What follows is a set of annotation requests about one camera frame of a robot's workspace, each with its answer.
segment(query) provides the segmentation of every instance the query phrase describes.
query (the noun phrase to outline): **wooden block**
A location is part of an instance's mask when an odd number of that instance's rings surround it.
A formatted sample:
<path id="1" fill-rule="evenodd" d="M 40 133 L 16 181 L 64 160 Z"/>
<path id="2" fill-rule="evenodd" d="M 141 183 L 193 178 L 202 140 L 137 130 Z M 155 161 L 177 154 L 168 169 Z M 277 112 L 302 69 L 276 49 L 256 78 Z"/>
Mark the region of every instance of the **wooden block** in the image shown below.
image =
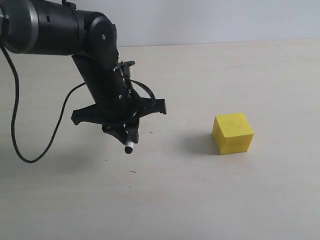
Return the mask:
<path id="1" fill-rule="evenodd" d="M 212 135 L 221 155 L 247 152 L 254 134 L 244 113 L 215 117 Z"/>

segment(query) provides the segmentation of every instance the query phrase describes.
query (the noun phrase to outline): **gray ring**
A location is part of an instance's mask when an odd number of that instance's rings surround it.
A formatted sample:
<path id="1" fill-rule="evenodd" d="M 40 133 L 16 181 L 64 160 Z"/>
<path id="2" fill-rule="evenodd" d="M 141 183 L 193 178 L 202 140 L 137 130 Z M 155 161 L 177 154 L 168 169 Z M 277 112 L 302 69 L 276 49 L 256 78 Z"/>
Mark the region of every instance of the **gray ring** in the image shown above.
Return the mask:
<path id="1" fill-rule="evenodd" d="M 29 53 L 37 43 L 39 35 L 39 18 L 37 10 L 34 4 L 30 0 L 25 0 L 25 3 L 29 9 L 30 20 L 31 20 L 31 37 L 28 46 L 23 51 L 24 54 Z"/>

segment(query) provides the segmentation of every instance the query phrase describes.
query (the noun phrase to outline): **yellow block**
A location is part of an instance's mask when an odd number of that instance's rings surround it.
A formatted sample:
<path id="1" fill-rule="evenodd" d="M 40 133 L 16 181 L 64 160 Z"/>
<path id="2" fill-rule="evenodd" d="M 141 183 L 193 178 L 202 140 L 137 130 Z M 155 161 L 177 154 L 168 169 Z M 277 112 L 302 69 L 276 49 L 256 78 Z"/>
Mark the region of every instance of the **yellow block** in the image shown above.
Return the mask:
<path id="1" fill-rule="evenodd" d="M 243 113 L 215 117 L 212 135 L 221 155 L 247 152 L 254 134 Z"/>

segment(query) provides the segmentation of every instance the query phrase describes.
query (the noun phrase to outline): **black robotic arm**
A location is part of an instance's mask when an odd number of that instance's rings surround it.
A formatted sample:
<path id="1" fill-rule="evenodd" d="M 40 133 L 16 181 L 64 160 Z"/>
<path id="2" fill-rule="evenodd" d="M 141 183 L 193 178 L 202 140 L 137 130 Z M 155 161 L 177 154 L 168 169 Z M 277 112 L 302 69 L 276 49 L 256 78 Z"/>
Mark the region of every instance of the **black robotic arm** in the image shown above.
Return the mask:
<path id="1" fill-rule="evenodd" d="M 102 130 L 133 151 L 140 118 L 167 114 L 164 99 L 131 80 L 134 61 L 119 62 L 116 26 L 100 12 L 78 10 L 74 3 L 0 0 L 1 44 L 15 54 L 72 56 L 95 104 L 75 110 L 72 121 L 102 125 Z M 140 97 L 133 84 L 150 98 Z"/>

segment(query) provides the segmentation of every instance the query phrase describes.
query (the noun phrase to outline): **table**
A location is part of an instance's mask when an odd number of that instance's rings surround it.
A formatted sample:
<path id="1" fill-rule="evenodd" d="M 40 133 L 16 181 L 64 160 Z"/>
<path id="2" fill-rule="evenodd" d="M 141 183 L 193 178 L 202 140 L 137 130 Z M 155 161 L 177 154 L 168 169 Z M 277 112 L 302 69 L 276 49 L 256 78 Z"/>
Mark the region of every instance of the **table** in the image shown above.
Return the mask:
<path id="1" fill-rule="evenodd" d="M 168 115 L 141 120 L 126 155 L 73 110 L 37 164 L 10 137 L 14 80 L 0 58 L 0 239 L 317 240 L 320 229 L 320 39 L 120 48 L 133 77 L 166 98 Z M 16 122 L 27 157 L 41 153 L 63 100 L 82 78 L 70 57 L 13 55 L 21 78 Z M 219 114 L 243 112 L 247 153 L 218 155 Z"/>

